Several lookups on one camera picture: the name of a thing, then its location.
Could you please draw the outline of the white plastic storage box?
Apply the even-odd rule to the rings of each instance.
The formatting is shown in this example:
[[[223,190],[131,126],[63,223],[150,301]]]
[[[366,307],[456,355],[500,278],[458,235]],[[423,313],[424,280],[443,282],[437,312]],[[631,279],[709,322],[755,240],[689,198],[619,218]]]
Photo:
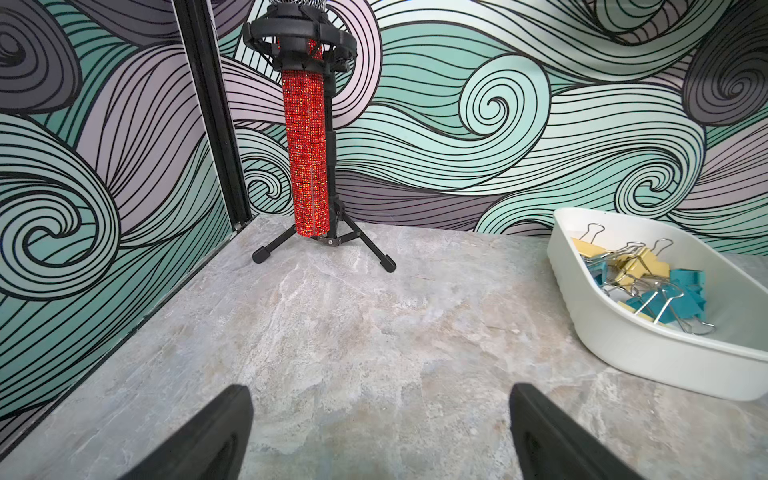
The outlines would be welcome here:
[[[590,224],[603,227],[599,245],[630,241],[648,246],[669,239],[664,261],[706,275],[705,336],[642,319],[610,299],[591,278],[574,238]],[[767,393],[767,289],[711,247],[674,226],[642,217],[560,208],[547,254],[575,331],[598,358],[624,372],[735,401]]]

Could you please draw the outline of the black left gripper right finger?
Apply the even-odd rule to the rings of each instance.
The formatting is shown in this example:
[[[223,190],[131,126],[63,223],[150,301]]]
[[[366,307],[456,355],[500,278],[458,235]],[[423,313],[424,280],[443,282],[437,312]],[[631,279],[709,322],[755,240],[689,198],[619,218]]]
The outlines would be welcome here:
[[[530,383],[509,396],[510,431],[525,479],[638,479],[640,475]]]

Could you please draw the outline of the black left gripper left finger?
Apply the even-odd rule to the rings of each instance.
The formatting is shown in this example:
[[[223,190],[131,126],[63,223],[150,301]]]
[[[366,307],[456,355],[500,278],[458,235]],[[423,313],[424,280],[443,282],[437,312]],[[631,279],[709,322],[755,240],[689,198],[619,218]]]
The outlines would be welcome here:
[[[249,389],[230,385],[122,478],[237,479],[253,415]]]

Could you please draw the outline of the yellow binder clip long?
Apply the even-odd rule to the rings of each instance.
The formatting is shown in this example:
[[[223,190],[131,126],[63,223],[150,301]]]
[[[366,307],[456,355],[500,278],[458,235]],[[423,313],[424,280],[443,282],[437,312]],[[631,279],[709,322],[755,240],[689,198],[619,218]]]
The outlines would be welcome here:
[[[605,231],[605,226],[599,223],[588,223],[583,234],[579,237],[572,237],[571,242],[575,246],[579,255],[584,259],[590,259],[604,255],[608,250],[595,243],[598,235]]]

